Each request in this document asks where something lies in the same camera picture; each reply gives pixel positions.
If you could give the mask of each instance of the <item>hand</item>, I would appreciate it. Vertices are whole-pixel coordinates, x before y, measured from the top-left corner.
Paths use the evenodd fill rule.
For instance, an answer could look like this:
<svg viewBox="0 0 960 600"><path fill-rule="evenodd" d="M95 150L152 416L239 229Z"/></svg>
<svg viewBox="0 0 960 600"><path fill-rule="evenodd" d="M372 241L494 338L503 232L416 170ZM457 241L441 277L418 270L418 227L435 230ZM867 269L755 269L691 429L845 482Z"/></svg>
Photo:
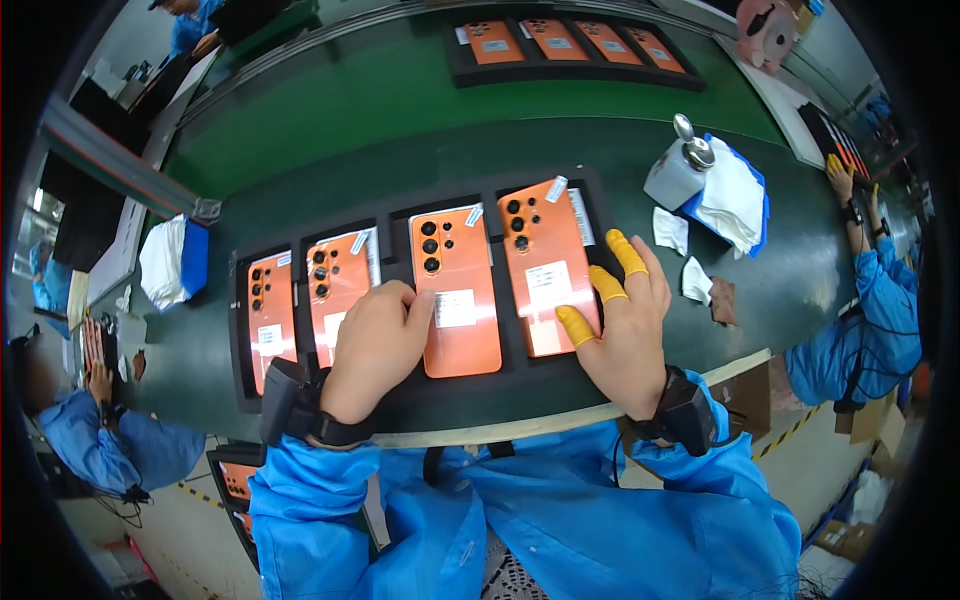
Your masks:
<svg viewBox="0 0 960 600"><path fill-rule="evenodd" d="M202 59L206 55L210 54L217 49L217 46L220 45L220 34L213 32L212 34L207 34L200 38L200 41L197 42L197 45L194 46L193 52L190 53L190 57L194 59Z"/></svg>
<svg viewBox="0 0 960 600"><path fill-rule="evenodd" d="M110 402L113 396L113 371L103 363L93 363L86 374L86 388L97 404Z"/></svg>
<svg viewBox="0 0 960 600"><path fill-rule="evenodd" d="M627 243L619 229L611 229L607 245L626 277L621 287L602 267L590 266L590 283L600 294L606 318L600 338L572 306L558 306L557 318L580 365L604 396L631 419L649 420L666 386L663 317L670 308L670 286L657 256L639 236Z"/></svg>
<svg viewBox="0 0 960 600"><path fill-rule="evenodd" d="M837 195L840 201L840 207L843 208L853 197L853 165L848 165L844 171L843 164L837 155L827 156L827 179L830 180L830 187Z"/></svg>
<svg viewBox="0 0 960 600"><path fill-rule="evenodd" d="M366 419L423 356L434 298L392 280L358 300L340 324L321 410L343 424Z"/></svg>

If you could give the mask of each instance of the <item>blue smock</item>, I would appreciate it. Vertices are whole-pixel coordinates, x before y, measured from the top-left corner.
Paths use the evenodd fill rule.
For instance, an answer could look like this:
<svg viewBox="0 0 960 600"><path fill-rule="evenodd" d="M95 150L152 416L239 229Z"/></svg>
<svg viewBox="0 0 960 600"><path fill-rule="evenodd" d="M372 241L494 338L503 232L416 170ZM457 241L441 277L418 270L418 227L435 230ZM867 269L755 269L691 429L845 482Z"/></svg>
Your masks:
<svg viewBox="0 0 960 600"><path fill-rule="evenodd" d="M727 410L710 406L726 440ZM488 526L552 600L793 597L800 528L768 493L750 435L699 458L637 442L662 491L614 486L616 439L606 421L514 441L504 458L448 447L431 488L423 449L284 437L248 480L263 597L477 600ZM378 471L391 543L371 562L351 516Z"/></svg>
<svg viewBox="0 0 960 600"><path fill-rule="evenodd" d="M87 390L57 398L37 417L47 442L78 477L117 495L138 485L144 492L176 483L204 454L203 433L127 411L120 435L100 427L97 402Z"/></svg>
<svg viewBox="0 0 960 600"><path fill-rule="evenodd" d="M224 0L200 0L200 6L192 14L181 14L174 21L170 36L170 58L190 54L200 38L212 34L217 26L210 22L210 14L220 8Z"/></svg>
<svg viewBox="0 0 960 600"><path fill-rule="evenodd" d="M852 400L861 404L889 394L920 362L917 276L896 259L894 243L880 239L876 250L856 256L853 266L859 310L783 356L793 393L804 404L841 399L858 352L863 373Z"/></svg>
<svg viewBox="0 0 960 600"><path fill-rule="evenodd" d="M34 281L31 285L34 290L34 306L62 315L66 314L67 301L70 298L70 281L73 278L73 269L62 265L53 256L48 256L46 262L40 258L44 250L53 251L44 242L30 248L30 274L43 273L43 280ZM50 324L65 339L70 339L70 330L66 323L47 319Z"/></svg>

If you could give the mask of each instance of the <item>brown cloth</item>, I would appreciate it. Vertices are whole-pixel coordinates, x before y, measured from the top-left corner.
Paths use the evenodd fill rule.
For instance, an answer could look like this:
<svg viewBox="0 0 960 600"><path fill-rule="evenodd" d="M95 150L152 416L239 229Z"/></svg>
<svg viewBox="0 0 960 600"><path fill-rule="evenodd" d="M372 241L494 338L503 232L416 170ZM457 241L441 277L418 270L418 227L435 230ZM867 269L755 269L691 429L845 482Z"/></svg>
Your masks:
<svg viewBox="0 0 960 600"><path fill-rule="evenodd" d="M710 310L713 312L713 320L736 325L736 317L733 315L736 286L717 276L711 277L710 281L713 282L713 287L710 288Z"/></svg>

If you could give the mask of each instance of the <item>blue container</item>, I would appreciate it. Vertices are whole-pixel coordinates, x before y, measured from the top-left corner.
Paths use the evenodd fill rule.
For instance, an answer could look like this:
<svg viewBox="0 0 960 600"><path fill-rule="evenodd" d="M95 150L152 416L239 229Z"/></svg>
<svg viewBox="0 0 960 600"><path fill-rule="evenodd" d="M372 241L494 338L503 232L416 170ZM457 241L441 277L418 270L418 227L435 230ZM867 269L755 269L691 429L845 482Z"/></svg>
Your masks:
<svg viewBox="0 0 960 600"><path fill-rule="evenodd" d="M713 139L713 136L707 133L706 135L704 135L704 139L707 142L709 142L711 139ZM762 222L763 228L760 230L760 241L756 244L756 246L753 246L749 252L747 252L748 256L750 256L751 258L756 258L756 256L760 254L760 251L763 249L763 247L767 243L767 219L770 218L770 197L767 196L767 183L766 183L766 180L763 178L763 176L760 174L760 172L757 169L755 169L752 164L750 164L749 160L741 156L740 153L734 150L730 144L727 144L727 147L730 148L730 151L733 153L734 156L736 156L740 160L743 160L743 162L746 163L747 167L750 168L750 172L754 174L754 179L756 179L756 182L763 187L763 222ZM704 191L700 190L699 192L694 194L693 197L690 198L690 200L686 201L684 205L680 207L680 210L682 210L689 216L693 217L697 221L700 221L700 218L697 217L697 208L700 207L700 203L702 203L703 201L704 201ZM717 235L720 235L711 226L707 225L706 223L704 223L704 225L707 226L707 228L710 231L713 231ZM720 235L720 237L730 242L730 240L723 237L722 235Z"/></svg>

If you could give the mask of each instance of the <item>white cloth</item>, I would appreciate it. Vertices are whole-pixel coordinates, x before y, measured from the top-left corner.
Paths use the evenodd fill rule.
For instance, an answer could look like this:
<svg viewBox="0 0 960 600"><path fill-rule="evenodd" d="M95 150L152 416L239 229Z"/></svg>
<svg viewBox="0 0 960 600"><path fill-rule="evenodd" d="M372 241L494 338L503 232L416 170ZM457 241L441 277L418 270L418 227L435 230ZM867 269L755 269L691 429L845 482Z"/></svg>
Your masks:
<svg viewBox="0 0 960 600"><path fill-rule="evenodd" d="M177 215L150 230L140 251L140 287L157 310L165 310L189 295L180 283L180 260L186 217Z"/></svg>
<svg viewBox="0 0 960 600"><path fill-rule="evenodd" d="M707 171L704 200L697 218L728 239L735 258L760 243L763 232L763 186L743 160L719 137L710 140L716 163Z"/></svg>
<svg viewBox="0 0 960 600"><path fill-rule="evenodd" d="M674 216L659 206L654 206L654 243L672 248L686 256L686 241L690 223L686 219Z"/></svg>
<svg viewBox="0 0 960 600"><path fill-rule="evenodd" d="M703 304L710 305L710 288L713 282L704 273L704 268L696 258L690 256L684 265L684 281L682 283L684 296L692 300L698 300Z"/></svg>

